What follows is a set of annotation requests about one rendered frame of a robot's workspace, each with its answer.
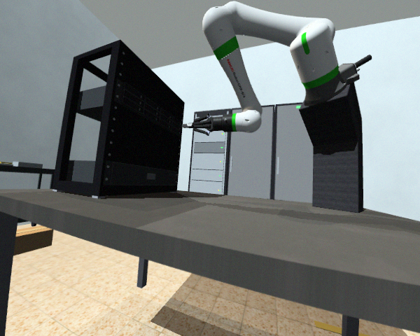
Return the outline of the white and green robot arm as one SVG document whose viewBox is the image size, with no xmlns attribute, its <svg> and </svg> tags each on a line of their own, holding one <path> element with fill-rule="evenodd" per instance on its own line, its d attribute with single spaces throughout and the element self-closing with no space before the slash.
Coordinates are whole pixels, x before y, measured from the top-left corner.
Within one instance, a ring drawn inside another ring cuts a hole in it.
<svg viewBox="0 0 420 336">
<path fill-rule="evenodd" d="M 325 24 L 320 24 L 322 22 Z M 290 47 L 308 104 L 338 95 L 347 84 L 360 79 L 358 67 L 372 59 L 368 55 L 356 63 L 339 66 L 333 45 L 335 26 L 329 19 L 281 15 L 237 1 L 210 8 L 204 16 L 202 28 L 243 112 L 223 115 L 224 132 L 252 133 L 262 122 L 263 108 L 251 86 L 236 35 L 257 37 Z"/>
</svg>

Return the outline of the black server rack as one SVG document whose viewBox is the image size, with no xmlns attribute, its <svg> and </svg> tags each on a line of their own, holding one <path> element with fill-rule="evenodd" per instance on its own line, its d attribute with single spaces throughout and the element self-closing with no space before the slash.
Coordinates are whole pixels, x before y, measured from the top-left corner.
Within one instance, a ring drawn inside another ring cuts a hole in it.
<svg viewBox="0 0 420 336">
<path fill-rule="evenodd" d="M 108 74 L 90 63 L 107 55 Z M 106 86 L 80 92 L 84 69 Z M 184 106 L 121 40 L 73 57 L 52 191 L 176 193 Z M 76 113 L 101 122 L 96 161 L 69 160 Z"/>
</svg>

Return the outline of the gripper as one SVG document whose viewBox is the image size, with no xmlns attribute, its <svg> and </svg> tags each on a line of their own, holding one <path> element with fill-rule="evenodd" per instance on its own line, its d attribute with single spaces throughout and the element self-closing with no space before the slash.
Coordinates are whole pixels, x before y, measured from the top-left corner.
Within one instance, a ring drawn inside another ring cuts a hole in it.
<svg viewBox="0 0 420 336">
<path fill-rule="evenodd" d="M 207 120 L 206 120 L 207 119 Z M 204 120 L 204 121 L 202 121 Z M 201 121 L 201 122 L 200 122 Z M 206 134 L 209 136 L 209 133 L 212 131 L 223 131 L 222 128 L 222 116 L 212 117 L 209 113 L 206 115 L 194 119 L 193 123 L 182 124 L 183 128 L 193 128 L 194 131 Z M 196 128 L 204 128 L 208 131 L 204 131 Z"/>
</svg>

